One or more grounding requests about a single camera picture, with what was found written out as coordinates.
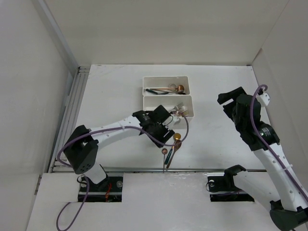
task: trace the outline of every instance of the cable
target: cable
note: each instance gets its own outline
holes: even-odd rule
[[[268,89],[268,86],[265,84],[260,85],[257,90],[255,91],[252,99],[251,99],[251,103],[250,103],[250,121],[252,124],[252,127],[256,133],[256,135],[258,136],[258,138],[262,141],[262,143],[267,147],[267,149],[272,153],[272,155],[275,157],[275,159],[277,160],[277,162],[280,164],[280,166],[285,169],[285,173],[287,174],[287,176],[290,178],[290,180],[292,181],[292,183],[297,187],[297,189],[300,191],[300,193],[303,195],[304,199],[308,202],[308,196],[305,194],[304,190],[301,188],[301,186],[297,183],[297,181],[294,179],[294,177],[292,176],[292,174],[290,173],[290,171],[286,168],[286,166],[284,165],[284,163],[282,162],[282,160],[278,157],[278,155],[275,153],[275,151],[268,145],[268,143],[263,139],[263,137],[260,135],[259,131],[257,130],[257,127],[255,125],[255,121],[254,121],[254,103],[255,103],[255,99],[257,98],[257,94],[259,92],[260,89],[265,88],[265,90]]]
[[[183,141],[187,138],[187,136],[188,136],[189,126],[188,126],[188,120],[187,120],[186,116],[184,116],[184,115],[182,115],[182,116],[184,117],[185,122],[186,122],[186,126],[187,126],[187,128],[186,128],[186,134],[185,134],[184,138],[182,139],[182,142],[183,142]],[[145,130],[143,130],[143,129],[141,129],[141,128],[134,127],[134,126],[124,126],[124,128],[132,128],[132,129],[139,130],[140,132],[146,134],[150,139],[152,139],[153,141],[155,141],[156,143],[158,143],[158,144],[160,144],[160,145],[167,146],[167,147],[172,147],[172,146],[173,146],[173,144],[165,144],[165,143],[162,143],[162,142],[158,141],[158,140],[155,139],[152,135],[150,135],[148,132],[146,132]],[[67,167],[71,167],[70,164],[68,164],[68,163],[66,163],[66,162],[64,162],[63,160],[60,159],[61,153],[62,153],[67,147],[69,147],[70,145],[72,145],[72,144],[75,143],[76,141],[81,140],[81,139],[83,139],[83,138],[85,138],[85,137],[88,137],[88,136],[90,136],[90,135],[94,135],[94,134],[97,134],[97,133],[103,133],[103,132],[107,132],[107,131],[116,131],[116,130],[121,130],[121,129],[123,129],[123,127],[107,128],[107,129],[101,129],[101,130],[98,130],[98,131],[92,131],[92,132],[89,132],[89,133],[84,134],[84,135],[82,135],[82,136],[79,136],[79,137],[77,137],[77,138],[71,140],[70,142],[68,142],[66,145],[64,145],[64,146],[61,148],[61,150],[60,150],[60,151],[58,152],[58,154],[57,154],[57,160],[58,160],[61,164],[65,165],[65,166],[67,166]]]
[[[111,183],[110,183],[110,184],[108,184],[108,190],[107,190],[107,192],[106,192],[106,194],[105,194],[106,202],[108,202],[108,197],[109,197],[109,193],[110,193],[111,188],[112,188],[112,185],[111,185]]]
[[[172,121],[173,121],[173,116],[172,116],[172,119],[171,119],[171,121],[169,122],[169,123],[167,123],[165,126],[168,126]]]
[[[72,222],[69,224],[69,226],[68,226],[66,229],[64,229],[64,230],[61,230],[61,229],[59,228],[59,219],[60,219],[60,216],[61,216],[62,212],[64,211],[64,209],[65,209],[71,202],[68,202],[66,205],[64,205],[64,207],[63,207],[63,208],[61,209],[61,211],[59,212],[58,217],[57,217],[57,221],[56,221],[56,227],[57,227],[57,230],[58,230],[58,231],[67,231],[67,230],[69,230],[69,229],[71,228],[71,226],[72,226],[73,223],[75,222],[75,220],[76,220],[76,218],[77,218],[79,212],[81,211],[81,209],[82,209],[82,207],[83,207],[83,205],[84,205],[84,203],[85,203],[85,201],[86,201],[86,199],[87,199],[87,197],[88,197],[89,190],[90,190],[90,183],[89,183],[88,177],[86,177],[86,176],[84,176],[84,177],[85,177],[86,182],[87,182],[87,191],[86,191],[86,194],[85,194],[85,196],[84,196],[84,198],[83,198],[83,201],[82,201],[82,203],[81,203],[81,205],[80,205],[78,211],[76,212],[76,215],[74,216]]]
[[[186,116],[185,116],[185,115],[182,115],[182,116],[184,117],[185,122],[186,122],[186,126],[187,126],[186,134],[185,134],[184,138],[182,139],[182,142],[183,142],[183,141],[186,139],[186,137],[188,136],[189,126],[188,126],[188,120],[187,120]],[[164,144],[164,143],[158,141],[158,140],[155,139],[152,135],[150,135],[148,132],[146,132],[145,130],[143,130],[143,129],[141,129],[141,128],[134,127],[134,126],[125,126],[124,128],[132,128],[132,129],[139,130],[140,132],[146,134],[148,137],[150,137],[150,139],[152,139],[153,141],[155,141],[156,143],[158,143],[158,144],[160,144],[160,145],[168,146],[168,147],[172,147],[172,146],[173,146],[173,144]],[[97,134],[97,133],[103,133],[103,132],[106,132],[106,131],[116,131],[116,130],[121,130],[121,129],[123,129],[123,127],[108,128],[108,129],[102,129],[102,130],[98,130],[98,131],[89,132],[89,133],[87,133],[87,134],[84,134],[84,135],[82,135],[82,136],[79,136],[79,137],[77,137],[77,138],[71,140],[70,142],[68,142],[66,145],[64,145],[64,146],[61,148],[61,150],[60,150],[60,151],[58,152],[58,154],[57,154],[57,160],[58,160],[61,164],[65,165],[65,166],[67,166],[67,167],[71,167],[70,164],[68,164],[68,163],[66,163],[66,162],[64,162],[63,160],[60,159],[61,153],[62,153],[67,147],[69,147],[70,145],[72,145],[72,144],[75,143],[76,141],[81,140],[81,139],[83,139],[83,138],[85,138],[85,137],[88,137],[88,136],[90,136],[90,135],[94,135],[94,134]],[[61,211],[59,212],[58,217],[57,217],[57,221],[56,221],[56,227],[57,227],[57,230],[58,230],[58,231],[67,231],[67,230],[69,230],[69,229],[71,228],[71,226],[72,226],[73,223],[75,222],[75,220],[76,220],[76,218],[77,218],[79,212],[81,211],[81,209],[82,209],[82,207],[83,207],[83,205],[84,205],[84,203],[85,203],[85,201],[86,201],[86,199],[87,199],[87,197],[88,197],[88,195],[89,195],[89,190],[90,190],[89,179],[88,179],[88,177],[86,177],[85,175],[84,175],[84,177],[85,177],[85,180],[86,180],[86,182],[87,182],[87,191],[86,191],[86,194],[85,194],[85,196],[84,196],[84,198],[83,198],[83,201],[82,201],[82,203],[81,203],[81,205],[80,205],[78,211],[76,212],[76,215],[74,216],[72,222],[69,224],[69,226],[68,226],[65,230],[61,230],[61,229],[59,228],[59,219],[60,219],[60,216],[61,216],[62,212],[64,211],[64,209],[65,209],[71,202],[68,202],[66,205],[64,205],[64,207],[63,207],[63,208],[61,209]]]

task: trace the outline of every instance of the white wall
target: white wall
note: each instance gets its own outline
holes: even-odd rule
[[[68,69],[31,0],[0,0],[0,229],[24,231]]]
[[[296,172],[308,172],[308,0],[290,0],[253,62],[269,116]]]
[[[288,0],[46,0],[89,64],[250,64]]]

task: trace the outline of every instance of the screw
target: screw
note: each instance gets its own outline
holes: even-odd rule
[[[83,180],[80,184],[81,188],[85,188],[87,186],[87,182]]]
[[[215,181],[214,180],[209,180],[208,186],[214,187],[215,186]]]
[[[117,181],[116,182],[116,186],[118,187],[118,188],[122,188],[122,186],[123,186],[123,182],[122,181]]]

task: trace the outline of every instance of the white table surface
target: white table surface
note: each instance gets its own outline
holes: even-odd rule
[[[267,173],[255,174],[271,184]],[[74,173],[43,175],[27,231],[56,231],[61,208],[77,201],[76,178]],[[278,231],[259,203],[210,202],[206,182],[204,173],[124,174],[122,202],[85,203],[69,231]],[[61,229],[79,206],[64,210]]]
[[[251,66],[92,65],[76,127],[108,125],[142,110],[144,76],[189,78],[194,118],[170,168],[222,169],[240,164],[247,169],[264,169],[217,103],[218,94],[239,86],[254,93],[257,81]],[[269,122],[265,109],[262,120]],[[183,129],[176,132],[185,134]],[[142,135],[103,148],[97,161],[104,167],[162,168],[163,155]]]

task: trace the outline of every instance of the metal frame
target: metal frame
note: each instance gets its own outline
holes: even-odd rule
[[[75,74],[73,85],[70,91],[69,96],[65,99],[65,111],[62,118],[59,134],[56,140],[54,150],[52,151],[50,164],[48,167],[48,172],[54,172],[53,168],[56,163],[56,155],[58,151],[63,147],[65,141],[73,132],[73,129],[76,125],[77,115],[79,113],[83,93],[87,84],[87,79],[89,76],[89,67],[80,67]]]
[[[45,0],[32,0],[32,3],[36,8],[59,54],[69,69],[69,72],[73,76],[79,67],[78,62],[75,59],[71,49],[69,48],[66,39],[56,20],[54,19],[47,3]]]

